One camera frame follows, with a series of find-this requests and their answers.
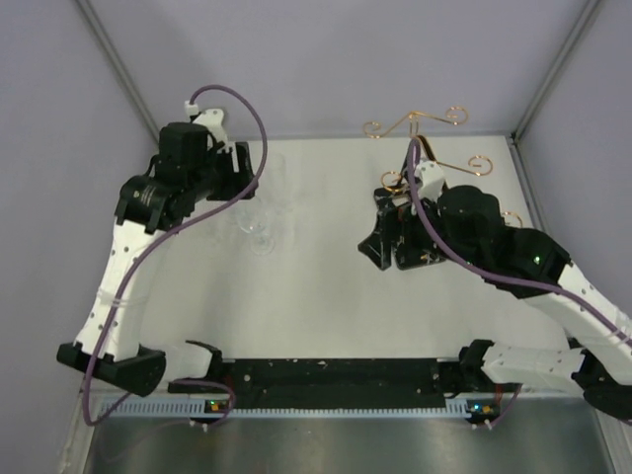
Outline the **clear wine glass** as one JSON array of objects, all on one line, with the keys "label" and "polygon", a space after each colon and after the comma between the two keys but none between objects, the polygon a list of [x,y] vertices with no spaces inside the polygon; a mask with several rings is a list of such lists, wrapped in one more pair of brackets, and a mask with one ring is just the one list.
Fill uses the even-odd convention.
[{"label": "clear wine glass", "polygon": [[248,236],[252,252],[259,256],[270,254],[275,247],[272,218],[269,208],[258,197],[241,200],[236,204],[235,220]]},{"label": "clear wine glass", "polygon": [[276,216],[285,218],[293,209],[293,188],[287,160],[283,154],[275,154],[270,163],[272,195]]}]

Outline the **clear wine glass back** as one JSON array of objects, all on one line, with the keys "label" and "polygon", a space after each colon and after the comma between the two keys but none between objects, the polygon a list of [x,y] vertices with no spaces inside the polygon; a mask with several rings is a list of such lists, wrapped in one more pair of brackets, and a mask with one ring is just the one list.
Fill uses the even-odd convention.
[{"label": "clear wine glass back", "polygon": [[276,216],[285,218],[293,209],[293,188],[287,160],[283,154],[275,154],[270,163],[272,195]]}]

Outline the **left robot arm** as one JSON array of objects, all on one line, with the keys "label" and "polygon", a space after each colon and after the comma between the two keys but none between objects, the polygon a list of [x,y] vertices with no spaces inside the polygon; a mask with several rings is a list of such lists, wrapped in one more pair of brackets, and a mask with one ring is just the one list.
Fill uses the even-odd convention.
[{"label": "left robot arm", "polygon": [[255,195],[247,142],[231,143],[218,128],[171,122],[159,133],[148,170],[119,192],[113,241],[84,326],[59,346],[60,363],[137,396],[151,394],[175,362],[140,343],[147,299],[175,229],[202,200]]}]

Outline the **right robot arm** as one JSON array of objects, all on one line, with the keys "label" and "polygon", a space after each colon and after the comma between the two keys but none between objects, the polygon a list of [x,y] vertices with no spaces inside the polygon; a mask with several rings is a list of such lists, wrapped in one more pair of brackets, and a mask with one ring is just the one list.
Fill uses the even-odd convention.
[{"label": "right robot arm", "polygon": [[381,270],[452,261],[562,326],[568,348],[538,350],[475,340],[459,354],[470,389],[521,385],[579,396],[631,421],[631,319],[588,281],[548,234],[505,223],[496,197],[473,186],[436,198],[376,189],[376,222],[357,248]]}]

